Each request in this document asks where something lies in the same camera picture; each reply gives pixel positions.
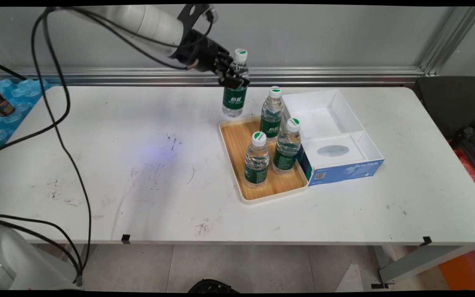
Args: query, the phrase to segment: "tabletop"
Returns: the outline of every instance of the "tabletop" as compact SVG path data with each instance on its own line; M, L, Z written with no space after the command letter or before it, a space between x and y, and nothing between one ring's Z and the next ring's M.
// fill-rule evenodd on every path
M338 89L385 158L375 176L245 205L219 136L223 88L69 87L59 128L89 195L92 243L475 245L475 184L415 94ZM250 87L240 117L260 113L268 90ZM59 118L62 87L47 98ZM10 141L49 124L40 100ZM0 214L48 220L87 242L83 191L54 130L0 152Z

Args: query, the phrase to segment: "metal frame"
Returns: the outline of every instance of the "metal frame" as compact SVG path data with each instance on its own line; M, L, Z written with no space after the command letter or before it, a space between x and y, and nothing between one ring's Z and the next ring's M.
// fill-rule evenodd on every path
M446 261L475 250L475 246L421 246L404 257L392 261L394 255L382 247L375 247L379 260L379 275L383 284L393 284L397 280L421 273Z
M36 79L34 69L14 69ZM42 69L42 77L59 83L55 69ZM219 86L213 73L168 68L66 68L66 82L73 86ZM360 86L412 85L424 73L418 67L252 67L250 86ZM14 79L0 70L0 78Z
M253 67L251 86L404 86L417 77L441 69L475 22L475 7L455 7L432 42L419 66L410 67ZM37 78L33 68L13 69L27 78ZM212 73L167 68L66 68L72 86L218 86ZM45 79L58 83L54 69L42 69ZM14 79L0 71L0 78Z
M427 75L436 75L475 23L475 6L455 7L421 61Z

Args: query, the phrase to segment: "black cable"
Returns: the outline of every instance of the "black cable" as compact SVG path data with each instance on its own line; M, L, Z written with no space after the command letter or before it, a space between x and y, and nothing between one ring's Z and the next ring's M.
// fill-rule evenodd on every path
M47 14L48 14L48 13L51 13L51 12L53 11L53 9L54 9L54 8L51 8L51 10L47 12ZM140 49L139 47L137 47L136 45L134 45L132 42L128 41L126 38L124 38L122 35L120 35L118 32L116 32L115 30L113 30L112 28L110 28L109 26L107 26L106 24L104 24L103 22L101 22L100 20L96 19L96 18L93 17L92 15L88 14L88 13L89 13L88 11L83 11L82 9L74 9L73 7L70 8L70 9L72 9L72 10L74 10L74 11L76 11L76 12L79 12L79 13L81 13L81 14L83 14L83 15L89 17L90 19L93 19L95 22L97 22L97 23L99 23L100 25L102 25L103 27L107 28L109 31L111 31L111 32L112 32L114 35L116 35L118 38L120 38L120 39L123 40L124 42L128 43L128 45L130 45L131 47L133 47L134 49L136 49L138 52L142 53L144 56L150 58L151 60L154 60L155 62L157 62L157 63L159 63L159 64L162 64L162 65L164 65L164 66L170 67L170 68L179 69L179 70L188 70L188 68L187 68L186 66L185 66L185 67L174 66L174 65L168 64L168 63L166 63L166 62L162 62L161 60L158 60L157 58L151 56L150 54L146 53L145 51L143 51L142 49ZM43 19L44 15L45 15L45 12L44 12L42 15L40 15L40 17L38 17L38 19L37 19L36 22L34 23L34 26L33 26L33 28L32 28L32 36L33 36L32 42L31 42L32 45L34 44L34 35L35 35L36 30L37 30L37 28L38 28L38 24L39 24L39 22ZM207 30L207 32L205 33L204 36L206 36L209 32L210 32L210 30ZM147 39L147 40L149 40L149 41L156 42L155 40L146 38L146 37L144 37L144 36L140 36L140 37L143 38L143 39ZM40 75L40 72L39 72L38 69L36 69L36 70L37 70L37 72L38 72L38 79L40 80L40 86L41 86L42 89L43 89L43 83L41 82L41 75ZM61 117L59 120L56 121L56 124L60 124L60 123L68 116L68 113L69 113L70 108L71 108L71 101L70 101L70 99L69 99L69 97L68 97L68 92L67 92L67 91L66 91L66 99L67 99L67 100L66 100L66 101L67 101L66 112L62 115L62 117ZM54 128L54 125L50 125L50 126L48 126L48 127L46 127L46 128L43 128L43 129L41 129L41 130L39 130L39 131L37 131L37 132L34 132L34 133L30 134L30 135L27 135L26 137L21 137L20 139L16 139L15 141L10 141L10 142L8 142L8 143L6 143L6 144L0 146L0 151L3 150L3 149L5 149L5 148L7 148L7 147L9 147L9 146L12 146L12 145L15 145L15 144L17 144L17 143L20 143L20 142L22 142L22 141L24 141L24 140L27 140L27 139L30 139L30 138L32 138L32 137L38 136L38 135L40 135L40 134L42 134L42 133L44 133L44 132L47 132L48 130L51 130L52 128Z
M71 245L71 248L73 249L74 253L77 256L78 265L80 266L80 270L83 270L82 260L80 258L80 254L79 254L78 250L74 246L74 243L72 242L71 238L69 238L67 233L62 228L60 228L57 224L47 222L47 221L42 221L42 220L34 220L34 219L20 218L20 217L15 217L15 216L8 216L6 214L0 214L0 218L6 218L6 219L12 219L12 220L18 220L18 221L25 221L25 222L37 222L37 223L40 223L40 224L47 224L49 226L52 226L52 227L58 229L58 231L60 231L66 237L67 241Z
M136 45L134 45L132 42L128 41L126 38L124 38L122 35L120 35L118 32L116 32L115 30L113 30L112 28L110 28L109 26L107 26L106 24L104 24L103 22L101 22L100 20L98 20L96 17L92 16L92 14L94 13L91 13L91 12L87 12L87 11L83 11L81 9L74 9L73 7L72 8L69 8L69 9L72 9L76 12L79 12L85 16L87 16L88 18L94 20L95 22L99 23L100 25L102 25L103 27L105 27L106 29L108 29L110 32L112 32L114 35L116 35L118 38L120 38L121 40L123 40L124 42L126 42L128 45L130 45L131 47L133 47L134 49L136 49L138 52L142 53L144 56L150 58L151 60L154 60L155 62L158 62L164 66L168 66L170 68L174 68L174 69L179 69L179 70L188 70L187 67L178 67L178 66L173 66L171 64L168 64L166 62L162 62L161 60L158 60L157 58L154 58L153 56L151 56L150 54L146 53L145 51L143 51L142 49L140 49L139 47L137 47ZM56 58L56 55L54 53L54 49L53 49L53 46L52 46L52 43L51 43L51 39L50 39L50 36L49 36L49 30L48 30L48 27L47 27L47 15L51 12L53 12L55 10L55 8L53 7L47 7L45 9L45 11L38 17L38 19L36 19L36 22L34 23L34 26L33 26L33 29L32 29L32 38L31 38L31 47L32 47L32 57L33 57L33 60L34 60L34 66L36 67L36 72L38 74L38 80L40 81L40 87L41 87L41 90L42 90L42 94L43 94L43 99L45 101L45 105L47 107L47 111L49 112L49 116L51 117L51 121L53 122L52 125L42 129L42 130L39 130L35 133L32 133L30 135L27 135L26 137L22 137L20 139L17 139L15 141L12 141L10 143L7 143L6 145L3 145L3 146L0 146L0 151L6 147L9 147L11 145L14 145L16 143L19 143L21 141L24 141L26 139L29 139L29 138L32 138L34 136L37 136L37 135L40 135L52 128L55 128L56 130L56 134L58 135L58 140L60 141L60 144L62 146L62 149L65 151L65 153L67 154L67 156L69 157L69 159L71 160L71 163L73 164L73 167L78 175L78 179L80 181L80 184L82 186L82 189L83 189L83 193L84 193L84 196L85 196L85 201L87 202L87 210L89 211L89 233L88 233L88 237L87 237L87 253L86 253L86 256L85 256L85 261L83 263L83 265L81 264L81 259L79 259L79 263L80 263L80 267L81 267L81 272L83 271L83 269L85 268L85 266L87 265L87 260L89 259L89 245L91 244L91 205L89 203L89 198L87 197L87 192L85 190L85 186L83 184L83 180L81 178L81 175L80 175L80 171L78 170L78 167L76 166L76 163L74 162L71 154L68 152L68 150L66 149L63 141L62 141L62 138L61 138L61 135L60 135L60 131L58 130L58 124L60 124L60 122L62 122L67 116L68 116L68 113L70 111L70 106L71 106L71 101L70 101L70 97L69 97L69 92L68 92L68 88L67 88L67 85L66 85L66 82L64 80L64 77L63 77L63 74L62 74L62 70L61 70L61 67L60 67L60 64L58 63L58 59ZM122 29L122 30L125 30L126 32L130 32L130 30L127 30L126 28L123 28L121 27L120 25L117 25L111 21L109 21L108 19L105 19L103 17L101 17L100 15L97 15L98 17L100 17L101 19L104 19L105 21L111 23L112 25L115 25L116 27ZM54 120L54 116L52 114L52 111L51 111L51 108L49 106L49 103L47 101L47 96L45 94L45 87L43 87L43 83L42 83L42 79L41 79L41 71L40 71L40 68L38 66L38 61L36 59L36 52L35 52L35 48L34 48L34 40L35 40L35 34L36 34L36 30L38 28L38 24L43 21L43 33L44 33L44 36L45 36L45 40L47 41L47 45L49 47L49 52L51 53L51 57L53 58L53 61L54 61L54 64L56 66L56 70L58 72L58 75L60 76L60 81L62 83L62 86L63 86L63 89L64 89L64 92L66 93L66 101L67 101L67 106L66 106L66 112L62 115L62 117L59 119L59 120ZM209 29L207 30L207 32L197 41L191 43L191 44L188 44L188 45L169 45L169 44L166 44L166 43L162 43L160 41L156 41L156 40L153 40L153 39L149 39L149 38L146 38L144 36L140 36L138 34L135 34L134 35L137 35L143 39L146 39L146 40L149 40L151 42L156 42L156 43L160 43L161 45L166 45L166 46L170 46L170 47L189 47L189 46L192 46L192 45L195 45L196 43L202 41L210 32L211 28L212 28L212 24L213 24L213 21L210 20L210 25L209 25ZM45 221L39 221L39 220L29 220L29 222L43 222L44 224L50 224L49 222L45 222ZM8 223L8 222L3 222L3 221L0 221L0 224L2 224L3 226L7 226L7 227L11 227L11 228L15 228L15 229L18 229L18 230L21 230L21 231L24 231L26 233L29 233L31 235L34 235L38 238L41 238L45 241L47 241L48 243L50 244L53 244L54 246L56 246L57 248L60 248L62 251L64 251L66 253L66 255L68 256L68 258L71 259L71 261L73 262L73 265L75 267L75 269L78 270L78 266L76 264L76 262L74 261L74 258L67 252L67 250L65 250L64 248L62 248L60 245L58 245L57 243L55 243L54 241L38 234L38 233L34 233L34 231L30 231L26 228L23 228L23 227L20 227L20 226L17 226L15 224L11 224L11 223ZM56 226L55 224L51 224L51 226L54 226L54 227L57 227L60 231L62 231L61 228L59 228L58 226Z
M70 10L73 10L73 11L76 11L76 12L79 12L81 14L84 14L85 16L89 17L89 15L93 15L94 17L97 17L99 19L102 19L108 23L110 23L111 25L117 27L117 28L120 28L126 32L128 32L129 34L133 34L134 36L138 36L144 40L147 40L147 41L151 41L151 42L155 42L155 43L158 43L159 45L166 45L167 47L191 47L192 45L196 45L198 43L200 43L201 41L203 41L203 39L205 39L206 36L208 36L208 34L210 33L210 31L212 30L212 25L213 25L213 20L211 19L209 22L210 22L210 25L208 27L208 30L206 30L205 34L199 38L198 40L192 42L192 43L188 43L186 45L170 45L169 43L165 43L165 42L161 42L161 41L158 41L158 40L155 40L155 39L151 39L151 38L148 38L148 37L145 37L145 36L142 36L142 35L139 35L137 34L136 32L133 32L127 28L124 28L122 27L121 25L109 20L109 19L106 19L105 17L103 17L102 15L99 15L98 13L94 13L92 11L88 11L88 10L85 10L85 9L81 9L81 8L77 8L77 7L74 7L74 6L66 6L66 7L63 7L63 9L70 9Z
M168 64L166 62L163 62L155 57L153 57L152 55L148 54L147 52L143 51L142 49L140 49L137 45L134 45L132 42L130 42L129 40L127 40L124 36L120 35L120 33L118 33L117 31L115 31L113 28L109 27L108 25L104 24L104 22L100 21L99 19L97 19L96 17L90 15L90 14L87 14L86 12L82 12L82 11L78 11L78 10L75 10L76 12L78 13L81 13L82 15L85 15L86 17L88 17L89 19L92 19L94 20L95 22L99 23L100 25L102 25L104 28L106 28L107 30L109 30L110 32L112 32L114 35L116 35L118 38L120 38L121 40L123 40L124 42L126 42L128 45L130 45L131 47L133 47L134 49L136 49L139 53L143 54L144 56L150 58L151 60L154 60L155 62L159 63L159 64L162 64L164 66L167 66L167 67L170 67L170 68L173 68L173 69L179 69L179 70L188 70L188 68L186 66L184 67L179 67L179 66L174 66L172 64Z
M8 74L10 74L10 75L13 75L13 76L15 76L15 77L21 79L21 80L27 80L27 78L24 77L23 75L20 75L20 74L18 74L18 73L15 73L15 72L13 72L12 70L6 68L5 66L3 66L3 65L1 65L1 64L0 64L0 69L1 69L2 71L5 71L6 73L8 73Z
M29 230L27 228L24 228L24 227L21 227L21 226L18 226L17 224L12 224L12 223L9 223L9 222L5 222L5 221L1 221L0 220L0 225L1 226L5 226L5 227L8 227L8 228L12 228L12 229L16 229L18 231L21 231L21 232L25 232L25 233L28 233L34 237L37 237L43 241L46 241L47 243L50 243L52 244L53 246L59 248L62 252L64 252L64 254L66 254L66 256L71 260L73 266L74 266L74 269L76 269L76 275L82 275L82 271L80 269L78 269L78 264L76 263L76 261L74 261L74 258L73 256L71 255L71 253L69 253L63 246L57 244L56 242L52 241L51 239L48 239L47 237L39 234L39 233L36 233L32 230Z
M44 15L45 15L45 13L42 13L42 14L38 17L38 19L36 19L36 22L34 22L34 26L32 26L31 47L32 47L33 53L34 53L34 36L36 35L36 30L37 30L37 28L38 28L38 24L40 24L40 21L43 19ZM45 98L45 92L44 92L44 90L43 90L43 89L44 89L44 88L43 88L43 81L41 81L41 73L40 73L40 70L39 70L38 68L36 68L36 72L38 73L38 79L39 79L39 82L40 82L40 86L41 86L41 88L42 88L43 98ZM60 123L69 115L69 111L70 111L70 109L71 109L71 100L70 100L70 98L69 98L69 96L68 96L68 91L67 91L66 89L67 89L67 88L66 88L66 86L65 86L65 87L64 87L64 90L66 91L66 104L67 104L67 105L66 105L66 112L62 115L62 117L60 117L60 119L58 119L58 120L56 121L56 123L55 123L56 125L57 125L57 124L60 124ZM35 137L35 136L38 136L38 135L40 135L40 134L42 134L42 133L44 133L44 132L47 132L48 130L51 130L52 128L54 128L55 124L52 124L52 125L50 125L50 126L48 126L48 127L46 127L46 128L43 128L43 129L37 131L37 132L34 132L34 133L32 133L32 134L29 134L29 135L27 135L26 137L21 137L20 139L16 139L15 141L10 141L10 142L8 142L8 143L6 143L6 144L0 146L0 151L3 150L3 149L5 149L5 148L7 148L7 147L9 147L9 146L11 146L11 145L15 145L16 143L20 143L20 142L22 142L22 141L24 141L24 140L30 139L30 138Z
M53 11L54 11L54 8L47 7L45 9L45 12L43 13L43 35L45 37L45 41L47 42L47 47L49 48L49 53L51 53L51 57L52 57L52 60L54 62L54 65L56 67L56 70L58 72L58 75L60 76L60 81L62 83L63 90L66 93L67 100L70 101L69 91L67 89L66 81L63 78L62 69L60 67L60 64L58 63L58 59L56 58L56 54L54 52L54 47L52 46L52 43L51 43L51 36L49 35L49 28L47 27L47 15L49 15L49 13L51 13ZM41 77L40 68L38 66L38 60L36 59L36 50L34 49L34 33L35 33L35 31L33 32L32 43L31 43L31 45L32 45L32 59L34 60L34 66L36 67L36 71L38 72L38 77L40 78ZM56 134L58 135L58 140L60 141L60 145L62 146L62 149L67 154L67 156L71 160L71 163L73 164L74 170L76 171L76 174L78 175L78 180L80 181L80 185L82 186L83 195L85 196L85 201L87 202L87 210L89 211L89 233L87 235L87 252L85 254L85 261L84 261L83 266L82 266L82 271L83 271L83 269L87 265L87 260L89 259L89 251L91 250L90 249L90 245L91 245L91 205L89 203L89 197L87 197L87 191L85 190L85 186L83 184L83 180L82 180L82 176L80 175L80 171L78 170L78 167L76 166L76 163L74 162L73 157L68 152L66 146L64 145L64 143L62 141L62 137L60 135L60 130L58 130L58 124L54 120L54 116L52 115L51 107L49 106L49 102L47 101L47 96L45 94L45 88L43 87L43 83L40 83L40 86L41 86L41 91L43 93L43 100L45 101L45 106L47 107L47 111L49 112L49 116L51 117L52 124L54 125L54 129L56 130Z

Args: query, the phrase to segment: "tissue box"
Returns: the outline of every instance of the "tissue box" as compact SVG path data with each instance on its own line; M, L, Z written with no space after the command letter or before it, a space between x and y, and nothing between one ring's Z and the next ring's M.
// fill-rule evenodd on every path
M339 90L283 95L285 117L300 120L297 160L309 186L371 177L384 158Z

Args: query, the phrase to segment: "green label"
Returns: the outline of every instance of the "green label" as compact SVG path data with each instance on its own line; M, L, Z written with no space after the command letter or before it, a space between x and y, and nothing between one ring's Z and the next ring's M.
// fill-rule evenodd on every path
M229 109L241 109L245 104L247 88L239 87L236 90L225 88L223 92L223 105Z
M254 170L245 165L245 179L252 184L259 184L267 178L268 169L268 167L265 167L262 170Z
M285 156L282 154L276 147L276 152L274 154L274 165L282 170L289 170L294 166L296 161L296 154L292 156Z
M280 129L281 119L277 122L267 122L263 116L260 121L260 131L266 134L268 138L276 137Z

